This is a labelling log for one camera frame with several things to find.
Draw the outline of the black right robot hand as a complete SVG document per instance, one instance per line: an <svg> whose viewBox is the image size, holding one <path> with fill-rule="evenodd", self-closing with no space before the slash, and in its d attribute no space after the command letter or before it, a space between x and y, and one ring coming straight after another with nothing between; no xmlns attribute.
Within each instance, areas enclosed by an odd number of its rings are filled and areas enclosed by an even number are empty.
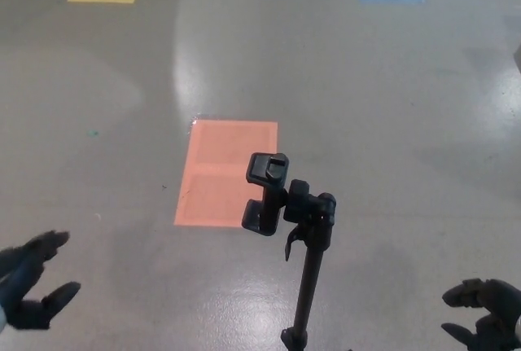
<svg viewBox="0 0 521 351"><path fill-rule="evenodd" d="M520 290L500 279L466 279L442 299L452 308L486 309L475 331L445 322L441 328L468 350L520 349Z"/></svg>

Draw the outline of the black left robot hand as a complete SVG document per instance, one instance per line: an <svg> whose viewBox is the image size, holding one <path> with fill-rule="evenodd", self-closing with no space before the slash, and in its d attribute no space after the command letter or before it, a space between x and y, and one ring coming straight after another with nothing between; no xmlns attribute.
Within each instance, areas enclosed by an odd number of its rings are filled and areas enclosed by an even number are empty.
<svg viewBox="0 0 521 351"><path fill-rule="evenodd" d="M40 280L45 264L70 238L67 231L49 230L26 244L1 251L1 328L47 331L50 324L81 290L71 281L40 300L26 298Z"/></svg>

